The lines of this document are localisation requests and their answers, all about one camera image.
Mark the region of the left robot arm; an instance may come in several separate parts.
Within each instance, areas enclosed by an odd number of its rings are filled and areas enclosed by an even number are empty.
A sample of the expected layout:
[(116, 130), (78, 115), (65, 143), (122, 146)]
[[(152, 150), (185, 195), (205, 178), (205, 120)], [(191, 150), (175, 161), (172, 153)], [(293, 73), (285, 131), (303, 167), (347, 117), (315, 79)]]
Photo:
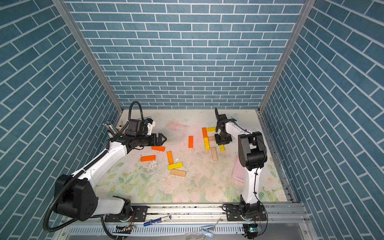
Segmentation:
[(132, 118), (134, 105), (131, 103), (128, 120), (124, 126), (112, 134), (106, 147), (85, 166), (70, 175), (61, 175), (55, 182), (54, 198), (43, 218), (43, 230), (56, 232), (76, 222), (99, 217), (104, 222), (106, 215), (114, 215), (120, 222), (133, 220), (134, 210), (131, 201), (123, 197), (101, 198), (94, 191), (103, 175), (120, 159), (131, 151), (144, 147), (161, 147), (167, 138), (161, 133), (153, 133), (156, 125), (151, 118)]

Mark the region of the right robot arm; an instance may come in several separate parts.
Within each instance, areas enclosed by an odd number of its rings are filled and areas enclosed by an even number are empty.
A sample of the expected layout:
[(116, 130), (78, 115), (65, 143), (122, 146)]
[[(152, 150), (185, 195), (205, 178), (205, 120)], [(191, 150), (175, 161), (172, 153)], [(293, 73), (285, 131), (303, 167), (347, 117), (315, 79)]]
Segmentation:
[(217, 120), (215, 141), (219, 146), (238, 143), (238, 159), (245, 171), (243, 193), (240, 210), (242, 215), (255, 213), (261, 209), (259, 200), (259, 181), (262, 168), (268, 160), (268, 148), (261, 132), (250, 132), (241, 127), (236, 119), (219, 114), (215, 108)]

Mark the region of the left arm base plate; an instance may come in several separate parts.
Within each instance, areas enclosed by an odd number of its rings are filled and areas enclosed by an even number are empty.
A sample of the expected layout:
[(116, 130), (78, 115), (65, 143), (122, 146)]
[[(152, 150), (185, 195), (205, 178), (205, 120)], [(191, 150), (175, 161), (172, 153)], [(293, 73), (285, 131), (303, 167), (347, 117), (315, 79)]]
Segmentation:
[(146, 220), (148, 206), (130, 206), (122, 210), (120, 214), (108, 214), (104, 221), (107, 223), (143, 223)]

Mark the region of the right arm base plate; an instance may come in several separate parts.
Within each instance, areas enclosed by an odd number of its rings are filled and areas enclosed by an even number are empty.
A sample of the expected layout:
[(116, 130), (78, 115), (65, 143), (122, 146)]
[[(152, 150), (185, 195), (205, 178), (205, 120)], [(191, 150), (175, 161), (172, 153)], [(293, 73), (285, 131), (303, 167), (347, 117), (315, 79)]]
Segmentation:
[(226, 213), (227, 221), (266, 221), (268, 219), (265, 207), (261, 203), (255, 204), (223, 204), (222, 210)]

